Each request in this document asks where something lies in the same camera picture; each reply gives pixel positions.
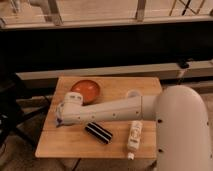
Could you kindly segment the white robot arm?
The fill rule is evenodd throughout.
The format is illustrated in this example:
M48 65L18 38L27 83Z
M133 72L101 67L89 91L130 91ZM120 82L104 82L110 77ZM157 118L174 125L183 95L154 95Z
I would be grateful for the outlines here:
M192 88L175 85L158 95L130 91L121 100L84 106L83 96L68 92L56 108L59 125L154 120L156 171L213 171L208 111Z

